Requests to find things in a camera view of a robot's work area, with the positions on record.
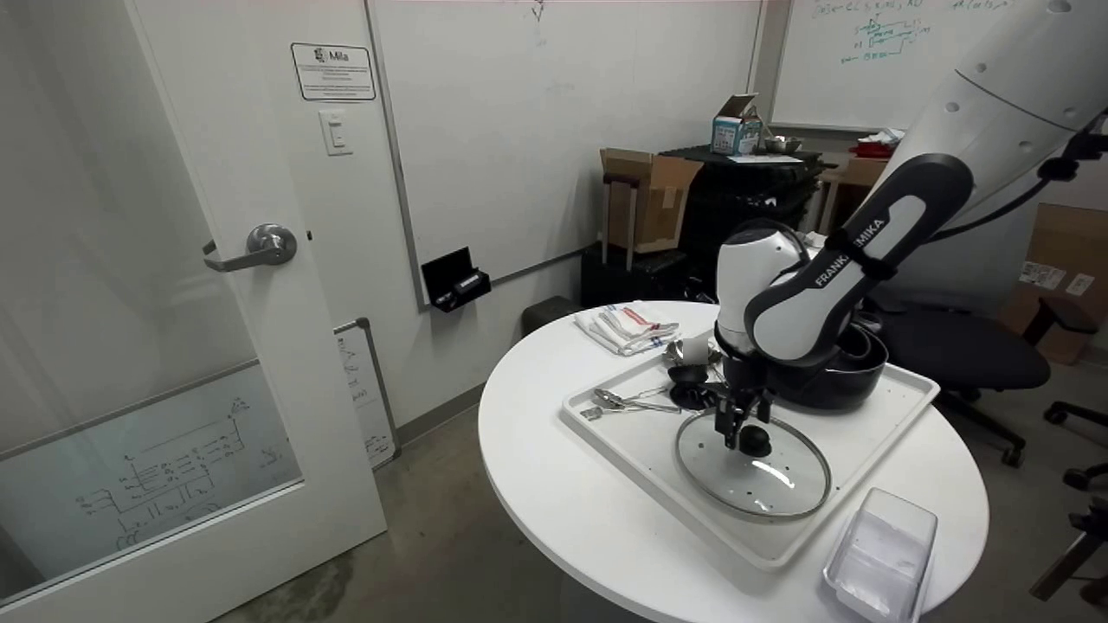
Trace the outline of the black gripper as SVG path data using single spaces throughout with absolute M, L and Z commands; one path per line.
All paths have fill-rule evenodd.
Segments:
M 745 418 L 769 418 L 769 363 L 760 358 L 722 358 L 722 401 L 718 429 L 737 434 Z

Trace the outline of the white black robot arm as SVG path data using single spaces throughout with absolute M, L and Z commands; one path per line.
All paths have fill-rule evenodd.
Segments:
M 786 224 L 751 224 L 718 249 L 728 400 L 713 429 L 734 441 L 769 416 L 776 370 L 860 363 L 877 335 L 860 302 L 959 212 L 1031 170 L 1108 109 L 1108 0 L 1025 0 L 970 49 L 883 165 L 855 215 L 818 253 Z

